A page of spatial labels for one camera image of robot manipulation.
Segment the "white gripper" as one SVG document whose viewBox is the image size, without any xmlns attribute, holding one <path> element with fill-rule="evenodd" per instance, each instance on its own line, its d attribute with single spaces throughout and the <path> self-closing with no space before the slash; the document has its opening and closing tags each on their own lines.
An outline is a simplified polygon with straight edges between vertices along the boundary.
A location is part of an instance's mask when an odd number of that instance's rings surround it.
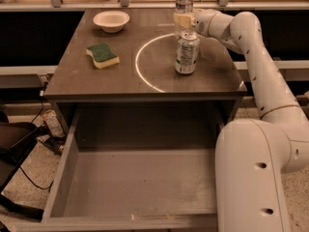
<svg viewBox="0 0 309 232">
<path fill-rule="evenodd" d="M 193 9 L 193 12 L 194 14 L 174 13 L 174 22 L 185 29 L 191 29 L 194 22 L 195 31 L 202 36 L 208 37 L 210 35 L 209 28 L 211 21 L 216 15 L 220 15 L 220 11 L 211 9 L 203 10 L 198 8 Z"/>
</svg>

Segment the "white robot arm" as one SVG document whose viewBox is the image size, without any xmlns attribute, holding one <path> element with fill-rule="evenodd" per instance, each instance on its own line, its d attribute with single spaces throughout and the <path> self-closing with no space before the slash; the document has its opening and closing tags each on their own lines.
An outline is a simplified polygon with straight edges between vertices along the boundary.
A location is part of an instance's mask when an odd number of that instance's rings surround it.
<svg viewBox="0 0 309 232">
<path fill-rule="evenodd" d="M 309 121 L 271 59 L 259 19 L 195 9 L 174 21 L 246 61 L 260 118 L 227 124 L 215 146 L 219 232 L 291 232 L 281 175 L 309 163 Z"/>
</svg>

